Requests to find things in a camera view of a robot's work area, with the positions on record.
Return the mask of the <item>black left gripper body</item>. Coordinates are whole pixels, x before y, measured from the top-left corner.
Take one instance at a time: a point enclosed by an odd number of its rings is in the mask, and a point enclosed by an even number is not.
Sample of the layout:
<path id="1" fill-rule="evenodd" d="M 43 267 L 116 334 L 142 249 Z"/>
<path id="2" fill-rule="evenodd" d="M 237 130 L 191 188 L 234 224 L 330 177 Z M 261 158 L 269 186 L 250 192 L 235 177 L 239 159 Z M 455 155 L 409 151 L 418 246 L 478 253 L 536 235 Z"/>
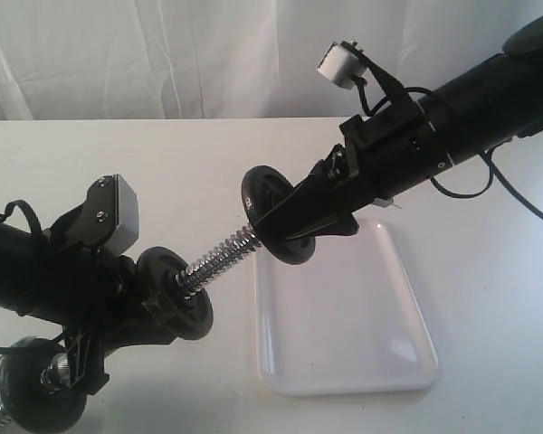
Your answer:
<path id="1" fill-rule="evenodd" d="M 58 255 L 63 278 L 62 339 L 70 387 L 96 393 L 108 381 L 105 358 L 123 347 L 169 345 L 176 334 L 142 306 L 133 259 L 106 253 Z"/>

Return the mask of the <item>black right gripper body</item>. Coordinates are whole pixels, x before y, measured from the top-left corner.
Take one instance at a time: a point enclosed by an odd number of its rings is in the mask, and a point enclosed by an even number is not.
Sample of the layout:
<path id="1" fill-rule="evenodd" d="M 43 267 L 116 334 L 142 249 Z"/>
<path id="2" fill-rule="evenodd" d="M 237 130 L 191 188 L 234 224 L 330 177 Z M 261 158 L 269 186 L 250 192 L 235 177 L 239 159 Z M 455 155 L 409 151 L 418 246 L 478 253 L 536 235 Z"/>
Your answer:
<path id="1" fill-rule="evenodd" d="M 336 203 L 347 211 L 389 201 L 453 166 L 424 115 L 354 116 L 340 131 L 344 144 L 332 148 L 324 165 Z"/>

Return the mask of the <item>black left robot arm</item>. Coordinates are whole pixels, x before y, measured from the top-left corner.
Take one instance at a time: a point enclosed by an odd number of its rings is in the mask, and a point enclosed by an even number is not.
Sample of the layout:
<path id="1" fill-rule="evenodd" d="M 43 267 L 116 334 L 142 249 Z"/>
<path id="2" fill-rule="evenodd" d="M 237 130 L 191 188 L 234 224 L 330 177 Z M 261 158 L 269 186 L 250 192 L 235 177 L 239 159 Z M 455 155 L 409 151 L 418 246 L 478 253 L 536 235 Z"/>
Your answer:
<path id="1" fill-rule="evenodd" d="M 133 259 L 84 247 L 56 253 L 2 223 L 0 307 L 62 326 L 70 386 L 88 394 L 109 380 L 107 355 L 176 338 L 144 309 Z"/>

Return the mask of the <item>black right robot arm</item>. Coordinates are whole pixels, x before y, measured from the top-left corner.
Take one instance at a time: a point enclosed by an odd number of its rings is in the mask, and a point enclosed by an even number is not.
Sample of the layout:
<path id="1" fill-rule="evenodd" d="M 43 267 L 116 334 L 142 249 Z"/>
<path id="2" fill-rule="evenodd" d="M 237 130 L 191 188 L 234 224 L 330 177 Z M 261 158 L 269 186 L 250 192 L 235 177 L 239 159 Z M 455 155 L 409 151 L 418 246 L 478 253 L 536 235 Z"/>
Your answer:
<path id="1" fill-rule="evenodd" d="M 345 121 L 343 143 L 252 221 L 266 243 L 353 234 L 355 211 L 388 206 L 400 193 L 513 137 L 543 131 L 543 16 L 436 90 L 406 87 L 351 42 L 333 43 L 319 72 L 348 89 L 362 89 L 370 73 L 385 100 Z"/>

